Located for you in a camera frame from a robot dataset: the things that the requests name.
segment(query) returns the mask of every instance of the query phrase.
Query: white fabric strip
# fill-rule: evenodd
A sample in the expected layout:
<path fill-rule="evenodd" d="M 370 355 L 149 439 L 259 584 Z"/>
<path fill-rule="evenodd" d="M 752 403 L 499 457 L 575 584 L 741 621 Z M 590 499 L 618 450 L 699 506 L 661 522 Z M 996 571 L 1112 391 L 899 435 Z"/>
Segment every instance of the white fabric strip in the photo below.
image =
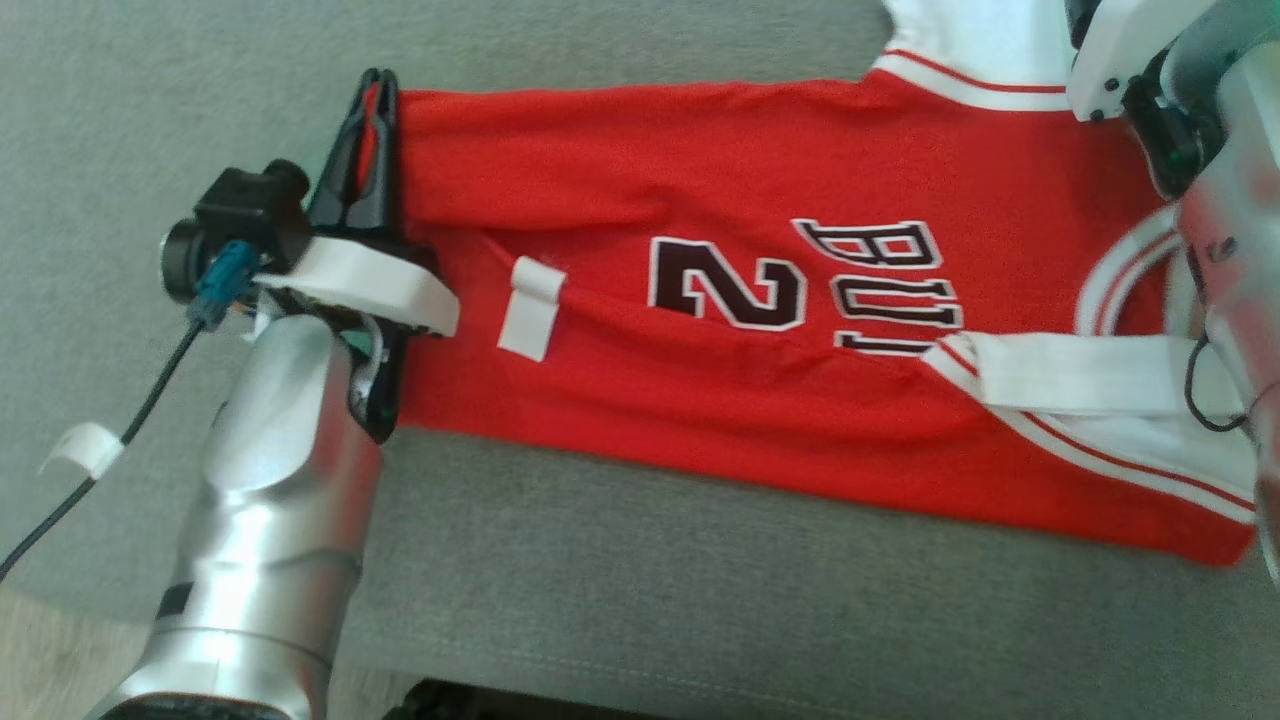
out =
<path fill-rule="evenodd" d="M 81 423 L 63 433 L 40 466 L 40 473 L 54 460 L 69 460 L 83 468 L 88 477 L 100 480 L 123 452 L 124 445 L 115 433 L 97 423 Z"/>
<path fill-rule="evenodd" d="M 1055 415 L 1187 415 L 1183 386 L 1196 345 L 1190 340 L 960 336 L 974 348 L 984 405 Z M 1196 364 L 1196 400 L 1201 411 L 1220 420 L 1244 411 L 1212 347 L 1206 347 Z"/>
<path fill-rule="evenodd" d="M 1116 319 L 1134 283 L 1181 245 L 1176 233 L 1170 234 L 1176 218 L 1178 209 L 1172 205 L 1156 210 L 1098 260 L 1075 304 L 1076 334 L 1115 334 Z"/>
<path fill-rule="evenodd" d="M 547 357 L 564 273 L 532 258 L 520 258 L 511 270 L 511 302 L 498 347 L 541 363 Z"/>
<path fill-rule="evenodd" d="M 349 240 L 316 236 L 289 274 L 260 273 L 253 282 L 448 337 L 458 329 L 458 299 L 439 278 Z"/>
<path fill-rule="evenodd" d="M 982 402 L 982 382 L 947 352 L 948 347 L 977 365 L 977 351 L 960 336 L 945 338 L 922 360 Z M 1033 414 L 998 405 L 987 405 L 987 410 L 1036 446 L 1082 469 L 1179 497 L 1242 524 L 1253 523 L 1253 510 L 1242 503 L 1252 505 L 1257 459 L 1242 432 L 1211 433 L 1185 415 L 1152 420 Z"/>
<path fill-rule="evenodd" d="M 872 68 L 892 73 L 934 95 L 972 108 L 1004 111 L 1061 111 L 1069 109 L 1064 92 L 1011 92 L 979 87 L 904 55 L 881 55 Z"/>
<path fill-rule="evenodd" d="M 893 17 L 886 50 L 913 53 L 980 83 L 1055 86 L 1066 106 L 1075 51 L 1061 3 L 884 0 L 884 6 Z"/>

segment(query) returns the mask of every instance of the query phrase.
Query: red jersey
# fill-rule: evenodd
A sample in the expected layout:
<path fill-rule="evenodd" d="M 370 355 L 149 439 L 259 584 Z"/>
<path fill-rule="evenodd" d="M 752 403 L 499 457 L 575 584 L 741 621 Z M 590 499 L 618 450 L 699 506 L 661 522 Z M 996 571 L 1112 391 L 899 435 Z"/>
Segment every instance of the red jersey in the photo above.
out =
<path fill-rule="evenodd" d="M 1060 4 L 952 5 L 856 83 L 404 94 L 462 315 L 403 419 L 1234 561 L 1253 452 L 1180 405 L 1139 146 L 1066 109 Z"/>

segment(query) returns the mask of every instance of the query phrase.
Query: gray fabric surface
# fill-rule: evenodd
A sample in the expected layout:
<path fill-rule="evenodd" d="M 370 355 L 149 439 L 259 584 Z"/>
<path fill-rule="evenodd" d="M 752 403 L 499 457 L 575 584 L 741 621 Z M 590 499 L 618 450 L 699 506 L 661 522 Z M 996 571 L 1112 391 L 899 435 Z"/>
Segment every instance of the gray fabric surface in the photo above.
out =
<path fill-rule="evenodd" d="M 182 329 L 155 245 L 227 165 L 315 172 L 367 65 L 495 90 L 856 78 L 870 0 L 0 3 L 0 547 L 122 428 Z M 143 620 L 246 346 L 204 341 L 114 475 L 14 585 Z M 1261 561 L 1174 559 L 402 432 L 360 660 L 689 717 L 1280 715 Z"/>

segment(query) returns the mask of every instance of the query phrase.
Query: white tape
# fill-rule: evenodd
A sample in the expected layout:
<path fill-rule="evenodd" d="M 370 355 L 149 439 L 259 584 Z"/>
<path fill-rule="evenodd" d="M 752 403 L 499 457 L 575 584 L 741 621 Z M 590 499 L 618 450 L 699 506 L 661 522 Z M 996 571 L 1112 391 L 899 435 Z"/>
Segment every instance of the white tape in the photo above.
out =
<path fill-rule="evenodd" d="M 541 363 L 552 341 L 564 273 L 532 258 L 516 260 L 511 270 L 511 302 L 498 347 Z"/>
<path fill-rule="evenodd" d="M 115 433 L 97 423 L 81 423 L 59 438 L 49 459 L 40 466 L 40 471 L 44 473 L 54 460 L 70 460 L 84 468 L 88 477 L 99 480 L 111 469 L 122 452 L 124 445 Z"/>
<path fill-rule="evenodd" d="M 963 333 L 988 406 L 1056 415 L 1187 414 L 1183 384 L 1196 343 L 1184 337 Z M 1213 347 L 1196 366 L 1196 400 L 1211 418 L 1244 410 Z"/>
<path fill-rule="evenodd" d="M 284 310 L 271 299 L 270 292 L 257 293 L 257 313 L 253 314 L 253 329 L 241 336 L 244 342 L 252 345 L 273 322 L 284 316 Z"/>

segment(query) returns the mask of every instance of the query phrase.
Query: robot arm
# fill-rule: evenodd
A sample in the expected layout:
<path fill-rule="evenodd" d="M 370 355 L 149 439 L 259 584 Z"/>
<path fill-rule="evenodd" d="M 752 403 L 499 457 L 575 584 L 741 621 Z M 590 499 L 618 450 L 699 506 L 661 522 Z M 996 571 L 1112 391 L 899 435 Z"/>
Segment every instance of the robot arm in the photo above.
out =
<path fill-rule="evenodd" d="M 1207 340 L 1261 445 L 1258 520 L 1280 582 L 1280 4 L 1071 0 L 1068 15 L 1076 118 L 1124 114 L 1179 200 Z"/>
<path fill-rule="evenodd" d="M 142 657 L 90 720 L 325 717 L 408 340 L 458 319 L 434 256 L 399 236 L 396 100 L 394 74 L 365 73 L 305 214 L 292 164 L 228 169 L 163 247 L 165 290 L 198 314 L 214 259 L 250 246 L 261 272 L 236 300 L 261 332 L 205 443 Z"/>

